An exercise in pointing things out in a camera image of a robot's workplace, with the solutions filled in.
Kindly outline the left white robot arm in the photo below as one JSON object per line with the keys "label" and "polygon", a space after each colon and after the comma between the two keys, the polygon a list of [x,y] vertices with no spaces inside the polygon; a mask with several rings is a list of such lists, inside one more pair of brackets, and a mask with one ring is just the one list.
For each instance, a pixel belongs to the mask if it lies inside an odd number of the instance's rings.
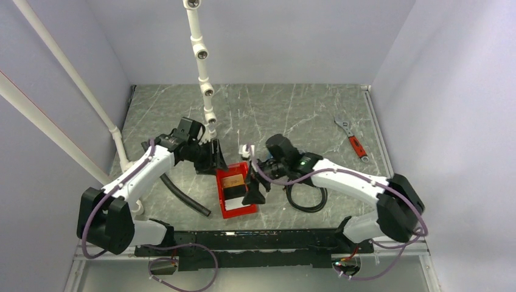
{"label": "left white robot arm", "polygon": [[173,226],[155,219],[135,220],[131,210],[159,177],[180,162],[192,162],[203,175],[228,169],[218,139],[201,142],[205,132],[201,122],[182,117],[171,133],[151,139],[144,155],[126,172],[101,189],[84,191],[77,237],[87,259],[106,252],[118,255],[130,246],[149,246],[161,256],[173,251]]}

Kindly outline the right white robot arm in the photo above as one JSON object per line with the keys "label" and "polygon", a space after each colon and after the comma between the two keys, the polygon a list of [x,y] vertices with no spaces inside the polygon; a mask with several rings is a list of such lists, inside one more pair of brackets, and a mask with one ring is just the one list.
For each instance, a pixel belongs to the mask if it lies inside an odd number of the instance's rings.
{"label": "right white robot arm", "polygon": [[270,137],[266,147],[271,155],[266,161],[258,160],[254,145],[239,147],[239,155],[249,162],[244,205],[265,204],[260,188],[269,192],[273,184],[305,184],[360,200],[373,210],[340,223],[335,244],[342,252],[351,252],[359,243],[376,237],[407,244],[413,237],[428,235],[422,219],[425,206],[405,176],[396,173],[388,178],[345,168],[316,153],[298,150],[282,134]]}

